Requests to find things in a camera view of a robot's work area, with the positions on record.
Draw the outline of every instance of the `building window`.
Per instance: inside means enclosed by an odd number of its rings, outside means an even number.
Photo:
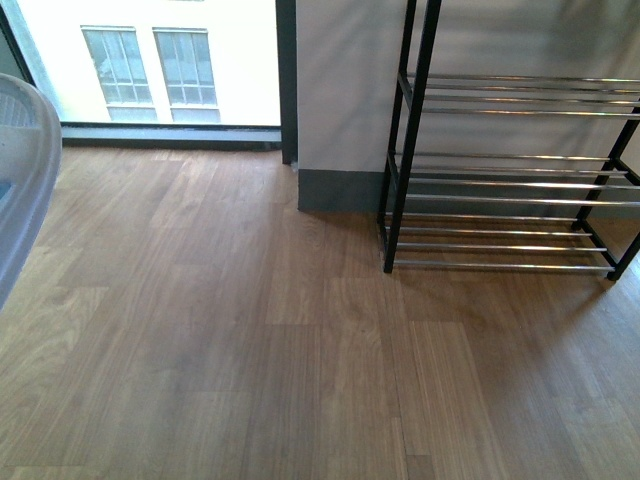
[[[174,122],[220,123],[207,31],[153,31]]]
[[[114,121],[157,121],[133,28],[82,27]]]

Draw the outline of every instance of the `gray baseboard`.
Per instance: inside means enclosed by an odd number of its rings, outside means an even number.
[[[522,178],[523,181],[538,181],[539,179]],[[298,208],[302,211],[322,212],[376,212],[380,197],[382,173],[378,172],[344,172],[336,170],[300,170]],[[431,194],[459,194],[460,187],[430,186],[424,193]],[[502,189],[501,196],[518,197],[522,192]],[[480,188],[465,188],[465,195],[486,196],[487,191]],[[571,198],[566,192],[555,193],[557,198]],[[605,192],[600,200],[608,201],[638,201],[635,192]],[[517,204],[469,204],[461,202],[429,202],[415,203],[407,201],[406,211],[425,212],[429,208],[432,213],[446,214],[478,214],[478,215],[514,215],[540,217],[574,217],[579,207],[535,206]],[[599,218],[640,218],[640,208],[597,207],[592,214]]]
[[[303,212],[378,209],[382,173],[301,169],[298,174],[298,208]]]

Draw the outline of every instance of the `wall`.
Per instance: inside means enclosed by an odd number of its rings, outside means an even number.
[[[376,207],[405,5],[298,0],[301,209]],[[639,21],[636,0],[444,0],[432,72],[640,77]],[[449,116],[419,148],[606,156],[621,125]]]

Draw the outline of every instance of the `laminate floor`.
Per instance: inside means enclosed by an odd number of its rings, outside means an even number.
[[[0,479],[640,478],[637,260],[385,275],[373,217],[296,183],[66,148],[0,313]]]

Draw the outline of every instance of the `chrome bar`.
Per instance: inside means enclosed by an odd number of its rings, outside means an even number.
[[[391,216],[391,212],[386,212],[387,216]],[[504,222],[575,222],[575,218],[566,217],[516,217],[504,215],[460,215],[460,214],[444,214],[444,213],[405,213],[405,220],[419,219],[442,219],[442,220],[491,220]]]
[[[502,155],[497,153],[446,153],[446,152],[415,152],[416,157],[439,158],[486,158],[495,160],[567,160],[579,162],[608,162],[609,157],[583,157],[562,155]]]
[[[477,102],[477,103],[527,103],[549,104],[562,103],[568,105],[605,105],[618,108],[638,107],[639,101],[631,100],[593,100],[578,98],[508,98],[508,97],[474,97],[469,95],[426,95],[425,100],[433,102]]]
[[[567,112],[554,110],[485,110],[476,108],[423,108],[423,113],[471,114],[471,115],[529,115],[564,117],[599,117],[603,119],[640,120],[640,113],[616,112]]]
[[[524,235],[524,236],[540,236],[540,237],[590,237],[590,233],[584,232],[540,232],[533,230],[478,230],[471,228],[440,228],[440,227],[401,227],[401,233],[413,235],[426,235],[431,233],[455,233],[467,235]]]
[[[405,250],[493,250],[493,251],[527,251],[527,252],[576,252],[576,253],[600,253],[606,252],[606,248],[597,247],[548,247],[542,245],[468,245],[457,243],[412,243],[400,242],[398,248]]]
[[[415,73],[407,73],[408,78],[415,77]],[[570,83],[627,83],[638,84],[640,80],[627,78],[580,78],[580,77],[540,77],[525,75],[447,75],[432,74],[429,78],[436,80],[495,80],[500,82],[570,82]]]
[[[567,170],[553,168],[494,168],[494,167],[446,167],[432,165],[414,168],[412,174],[416,175],[522,175],[542,176],[542,177],[624,177],[626,171],[603,171],[603,170]]]
[[[463,262],[438,262],[430,260],[396,260],[396,265],[422,266],[422,267],[457,267],[457,268],[481,268],[481,269],[524,269],[524,270],[561,270],[583,272],[613,272],[613,267],[596,267],[591,265],[535,265],[517,263],[463,263]]]
[[[504,197],[465,197],[458,195],[422,195],[409,194],[411,200],[446,200],[449,202],[487,202],[487,203],[522,203],[530,205],[589,205],[593,207],[640,207],[640,202],[619,202],[600,200],[564,200],[542,198],[504,198]]]
[[[595,185],[592,183],[551,183],[551,182],[503,182],[483,180],[450,180],[446,178],[411,178],[414,184],[457,185],[466,187],[521,187],[521,188],[559,188],[571,190],[640,190],[635,185]]]
[[[499,86],[499,85],[456,85],[450,83],[427,83],[427,90],[457,90],[472,92],[555,92],[584,95],[625,95],[637,97],[640,90],[629,90],[620,88],[578,88],[578,87],[531,87],[531,86]]]

